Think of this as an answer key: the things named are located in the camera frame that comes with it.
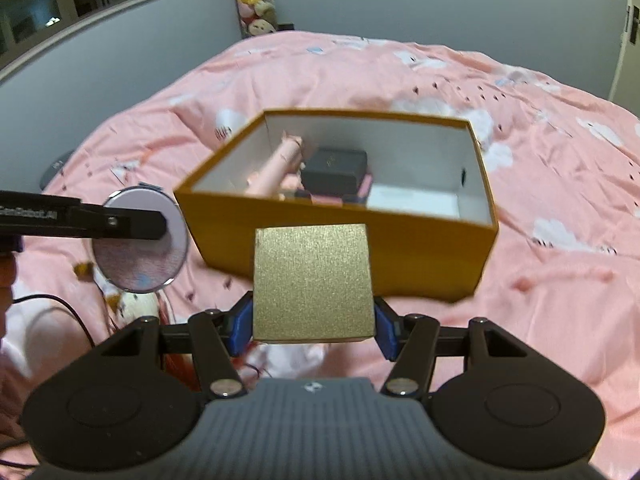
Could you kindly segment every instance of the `light blue wall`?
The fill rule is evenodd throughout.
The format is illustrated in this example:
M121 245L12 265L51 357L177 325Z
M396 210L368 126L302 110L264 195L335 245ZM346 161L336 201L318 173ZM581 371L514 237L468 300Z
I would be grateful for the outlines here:
M0 83L0 189L240 39L234 0L152 0L57 44Z
M609 93L626 0L276 0L298 29L446 44Z

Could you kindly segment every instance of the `small black jewelry box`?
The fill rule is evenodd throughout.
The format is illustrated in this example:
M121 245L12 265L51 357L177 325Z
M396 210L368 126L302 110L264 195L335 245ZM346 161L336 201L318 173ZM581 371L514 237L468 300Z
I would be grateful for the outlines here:
M319 148L305 161L302 185L312 194L357 194L367 173L367 153L362 150Z

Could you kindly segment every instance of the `door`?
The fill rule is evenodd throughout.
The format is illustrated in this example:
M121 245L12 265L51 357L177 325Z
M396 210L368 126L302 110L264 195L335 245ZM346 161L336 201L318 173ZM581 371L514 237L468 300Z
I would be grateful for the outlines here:
M609 100L640 117L640 0L628 0L620 59Z

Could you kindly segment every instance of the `pink bed sheet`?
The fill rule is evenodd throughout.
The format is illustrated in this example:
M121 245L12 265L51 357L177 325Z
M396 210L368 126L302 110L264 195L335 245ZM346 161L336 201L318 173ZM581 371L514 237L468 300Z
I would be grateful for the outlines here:
M48 193L101 203L125 186L173 189L264 108L404 110L469 119L482 146L500 234L474 297L456 305L390 298L466 326L487 316L583 380L604 402L607 429L593 457L606 476L640 468L640 121L612 103L483 54L304 32L243 41L151 99L102 124ZM229 308L250 286L204 266L195 247L166 293L178 321ZM16 295L48 292L106 336L97 287L73 264L77 240L32 238ZM2 342L4 433L28 391L86 351L81 330L46 302L14 306ZM372 340L261 347L277 376L367 376L390 368ZM436 388L462 370L438 364Z

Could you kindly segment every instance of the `pink tube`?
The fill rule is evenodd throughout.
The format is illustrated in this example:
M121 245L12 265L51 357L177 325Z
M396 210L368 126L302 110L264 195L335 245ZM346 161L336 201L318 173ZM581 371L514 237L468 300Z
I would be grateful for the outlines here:
M252 179L244 194L248 196L274 195L292 163L300 158L301 150L302 139L300 137L285 137L262 167L260 174Z

